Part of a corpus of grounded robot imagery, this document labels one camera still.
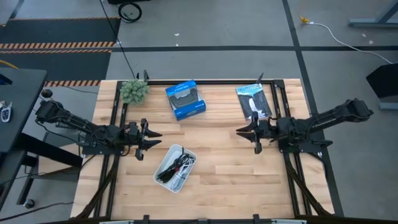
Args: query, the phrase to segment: wooden table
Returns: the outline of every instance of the wooden table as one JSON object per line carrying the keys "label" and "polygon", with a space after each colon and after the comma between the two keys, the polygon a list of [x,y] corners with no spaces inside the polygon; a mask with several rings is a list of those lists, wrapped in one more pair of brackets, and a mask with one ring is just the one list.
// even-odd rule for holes
{"label": "wooden table", "polygon": [[[286,79],[285,89],[292,116],[307,118],[308,109],[299,79]],[[93,122],[109,124],[117,81],[102,81]],[[165,95],[168,86],[150,86],[140,106],[129,106],[126,123],[146,118],[151,130],[163,134],[162,143],[144,152],[138,161],[132,150],[121,157],[116,182],[112,219],[197,219],[293,218],[284,159],[277,142],[262,141],[263,151],[254,154],[254,145],[236,135],[247,125],[236,95],[242,85],[198,85],[206,112],[176,121]],[[271,88],[264,87],[275,114]],[[282,97],[278,92],[280,105]],[[119,124],[119,103],[116,124]],[[193,151],[197,157],[183,189],[175,194],[154,182],[154,173],[173,144]],[[96,156],[80,173],[71,216],[78,215],[98,188],[103,156]],[[301,154],[307,187],[329,212],[333,212],[325,173],[320,161]],[[303,202],[296,186],[300,211]],[[104,215],[108,193],[103,197]]]}

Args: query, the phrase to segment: wire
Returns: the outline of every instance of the wire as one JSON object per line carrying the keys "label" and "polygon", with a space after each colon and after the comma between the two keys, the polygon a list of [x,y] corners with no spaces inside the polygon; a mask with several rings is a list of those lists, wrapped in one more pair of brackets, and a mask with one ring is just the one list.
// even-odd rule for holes
{"label": "wire", "polygon": [[21,179],[21,178],[24,178],[24,177],[30,177],[30,176],[33,176],[33,175],[42,175],[42,174],[47,174],[47,173],[41,172],[41,173],[38,173],[38,174],[29,174],[29,175],[25,175],[25,176],[22,176],[22,177],[12,178],[12,179],[9,179],[9,180],[4,181],[4,182],[1,183],[0,185],[3,185],[3,184],[5,184],[5,183],[8,183],[8,182],[10,182],[10,181],[12,181],[12,180],[17,180],[17,179]]}
{"label": "wire", "polygon": [[157,175],[157,178],[162,181],[163,184],[167,183],[172,179],[174,174],[179,171],[180,168],[190,159],[192,159],[191,155],[182,152],[182,154],[174,160],[172,165],[170,165],[166,170],[163,170],[160,174]]}
{"label": "wire", "polygon": [[[81,133],[81,131],[79,132],[79,134],[77,134],[77,141],[79,143],[80,143],[80,133]],[[78,144],[77,147],[78,147],[78,152],[79,152],[79,157],[80,157],[80,145]]]}
{"label": "wire", "polygon": [[74,173],[61,172],[61,173],[63,173],[63,174],[78,174],[78,173],[80,173],[80,171],[83,169],[83,167],[84,167],[90,160],[92,160],[92,158],[94,158],[95,156],[96,156],[96,155],[92,155],[89,159],[87,159],[86,162],[84,162],[84,163],[81,165],[81,168],[80,168],[80,170],[79,170],[78,172],[74,172]]}
{"label": "wire", "polygon": [[50,208],[50,207],[52,207],[52,206],[56,206],[56,205],[70,205],[70,204],[72,204],[72,203],[73,203],[73,202],[68,202],[68,203],[65,203],[65,202],[54,203],[54,204],[47,205],[47,206],[44,206],[44,207],[41,207],[41,208],[33,209],[33,210],[29,211],[29,212],[24,212],[24,213],[20,213],[20,214],[18,214],[18,215],[13,215],[13,216],[10,216],[10,217],[2,218],[2,219],[0,219],[0,222],[6,221],[6,220],[10,220],[10,219],[13,219],[13,218],[17,218],[17,217],[21,217],[21,216],[23,216],[23,215],[27,215],[27,214],[30,214],[30,213],[34,213],[34,212],[37,212],[37,211],[39,211],[39,210],[43,210],[43,209],[46,209],[46,208]]}
{"label": "wire", "polygon": [[129,150],[127,150],[127,152],[125,153],[125,154],[123,154],[123,155],[120,155],[121,157],[124,157],[124,156],[126,156],[126,155],[128,155],[129,153],[130,153],[130,146],[129,146]]}
{"label": "wire", "polygon": [[77,141],[75,141],[74,139],[72,139],[72,138],[70,138],[70,137],[66,137],[66,136],[63,136],[62,134],[57,134],[57,133],[55,133],[55,132],[53,132],[53,131],[49,131],[43,124],[40,124],[37,120],[35,120],[35,122],[36,122],[36,124],[38,124],[39,126],[43,127],[43,128],[44,128],[46,131],[48,131],[49,133],[52,133],[52,134],[54,134],[54,135],[57,135],[57,136],[60,136],[60,137],[66,138],[66,139],[69,139],[69,140],[73,141],[74,143],[79,144]]}
{"label": "wire", "polygon": [[75,88],[72,88],[72,87],[69,87],[69,86],[64,86],[64,85],[59,85],[59,84],[56,84],[56,83],[51,82],[51,81],[47,81],[47,82],[52,83],[52,84],[55,84],[55,86],[62,86],[62,87],[65,87],[65,88],[68,88],[68,89],[71,89],[71,90],[75,90],[75,91],[79,91],[79,92],[82,92],[82,93],[92,93],[92,94],[98,95],[98,93],[96,93],[96,92],[84,91],[84,90],[77,90],[77,89],[75,89]]}
{"label": "wire", "polygon": [[9,62],[3,61],[3,60],[0,60],[0,63],[1,63],[1,64],[5,64],[5,65],[8,65],[8,66],[10,66],[11,68],[14,68],[14,69],[18,69],[17,66],[15,66],[15,65],[13,65],[13,64],[11,64],[11,63],[9,63]]}
{"label": "wire", "polygon": [[134,72],[132,71],[132,68],[131,68],[131,66],[130,66],[129,60],[128,60],[127,57],[126,57],[126,53],[124,52],[122,43],[120,42],[120,40],[119,40],[119,38],[118,38],[118,34],[117,34],[116,31],[113,29],[111,20],[109,19],[108,15],[107,15],[107,13],[106,13],[106,11],[105,11],[104,4],[102,3],[102,0],[99,0],[99,3],[101,3],[102,10],[104,11],[104,14],[105,14],[105,16],[106,16],[106,19],[108,20],[109,26],[110,26],[111,29],[112,29],[113,35],[115,36],[116,40],[118,41],[118,44],[120,45],[120,49],[121,49],[122,52],[123,52],[124,59],[126,59],[127,65],[128,65],[129,68],[130,68],[131,75],[132,75],[132,77],[133,77],[134,79],[136,79],[136,76],[135,76],[135,74],[134,74]]}
{"label": "wire", "polygon": [[392,62],[390,62],[389,60],[387,60],[386,58],[384,58],[383,56],[381,56],[381,55],[379,55],[379,54],[377,54],[377,53],[374,53],[374,52],[371,52],[371,51],[367,51],[367,50],[359,50],[359,49],[357,49],[357,48],[355,48],[355,47],[352,47],[352,46],[350,46],[350,45],[348,45],[348,44],[345,44],[345,43],[341,42],[340,40],[338,40],[338,39],[333,35],[333,33],[331,32],[331,30],[329,29],[329,27],[327,27],[326,25],[323,25],[323,24],[320,24],[320,23],[315,23],[315,22],[305,22],[305,23],[308,24],[308,25],[317,25],[317,26],[322,26],[322,27],[326,28],[326,29],[329,31],[330,35],[334,38],[334,40],[337,41],[339,44],[342,44],[342,45],[344,45],[344,46],[346,46],[346,47],[349,47],[349,48],[351,48],[351,49],[357,50],[357,51],[362,52],[362,53],[367,53],[367,54],[376,55],[376,56],[380,57],[381,59],[385,60],[387,63],[393,64]]}
{"label": "wire", "polygon": [[180,167],[178,172],[175,174],[172,185],[170,186],[173,191],[181,189],[185,178],[192,169],[193,163],[195,163],[195,160],[193,158],[189,158],[189,160]]}

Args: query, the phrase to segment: yellow cable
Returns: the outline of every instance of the yellow cable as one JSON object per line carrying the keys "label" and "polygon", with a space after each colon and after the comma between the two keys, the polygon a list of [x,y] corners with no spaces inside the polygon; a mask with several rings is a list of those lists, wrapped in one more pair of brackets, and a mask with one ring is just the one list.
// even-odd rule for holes
{"label": "yellow cable", "polygon": [[3,60],[0,60],[0,63],[3,63],[3,64],[5,64],[5,65],[8,65],[8,66],[10,66],[11,68],[14,68],[14,69],[18,69],[17,66],[15,66],[15,65],[13,65],[13,64],[11,64],[11,63],[9,63],[9,62],[5,62],[5,61],[3,61]]}
{"label": "yellow cable", "polygon": [[302,23],[308,23],[308,22],[310,22],[310,19],[301,16],[301,9],[303,8],[304,3],[305,3],[305,0],[301,0],[300,6],[298,7],[298,12],[297,12],[297,14],[298,14],[298,17],[300,18],[300,20],[301,20]]}

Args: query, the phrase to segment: metal stand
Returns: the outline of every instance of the metal stand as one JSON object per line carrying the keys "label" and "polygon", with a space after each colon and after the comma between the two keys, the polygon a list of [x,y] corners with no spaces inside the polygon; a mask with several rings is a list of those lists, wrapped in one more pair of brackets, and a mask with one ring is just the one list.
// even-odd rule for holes
{"label": "metal stand", "polygon": [[21,193],[19,194],[18,200],[17,200],[17,205],[22,205],[27,209],[33,208],[35,206],[35,202],[32,199],[28,199],[27,195],[29,194],[30,188],[32,187],[33,184],[33,178],[32,176],[34,175],[34,167],[36,166],[38,162],[37,157],[31,157],[26,155],[23,165],[25,166],[30,166],[30,171],[29,171],[29,176],[25,180],[24,187],[21,190]]}
{"label": "metal stand", "polygon": [[397,11],[398,0],[395,0],[380,16],[367,19],[349,19],[348,25],[350,27],[398,28],[398,19],[390,19]]}
{"label": "metal stand", "polygon": [[51,160],[78,168],[81,168],[81,162],[83,161],[80,156],[52,146],[24,133],[19,135],[15,148],[26,150],[36,155],[44,156]]}

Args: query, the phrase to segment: blue box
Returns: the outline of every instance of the blue box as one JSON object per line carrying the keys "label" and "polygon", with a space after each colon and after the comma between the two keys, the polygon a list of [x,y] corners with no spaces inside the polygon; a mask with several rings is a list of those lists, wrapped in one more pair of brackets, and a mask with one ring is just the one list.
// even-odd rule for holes
{"label": "blue box", "polygon": [[177,121],[206,111],[206,104],[194,80],[168,87],[166,94]]}

